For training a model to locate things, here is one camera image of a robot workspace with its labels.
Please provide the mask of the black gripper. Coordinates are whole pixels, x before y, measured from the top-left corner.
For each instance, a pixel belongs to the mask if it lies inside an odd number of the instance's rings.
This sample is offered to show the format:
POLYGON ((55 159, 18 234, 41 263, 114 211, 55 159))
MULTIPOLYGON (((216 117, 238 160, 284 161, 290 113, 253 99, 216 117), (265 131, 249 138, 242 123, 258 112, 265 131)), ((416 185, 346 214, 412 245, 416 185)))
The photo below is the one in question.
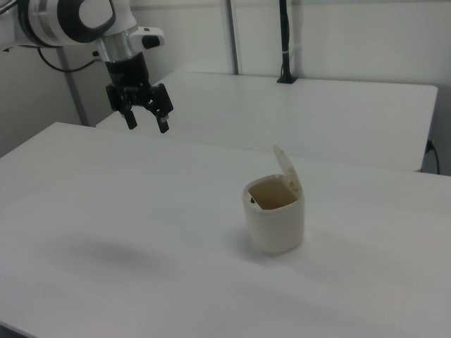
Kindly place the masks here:
POLYGON ((149 83, 149 71, 143 53, 115 62, 105 62, 111 78, 106 93, 112 111, 118 111, 128 129, 137 127, 133 106, 143 106, 156 118, 161 134, 169 131, 168 114, 173 110, 172 101, 164 84, 149 83))

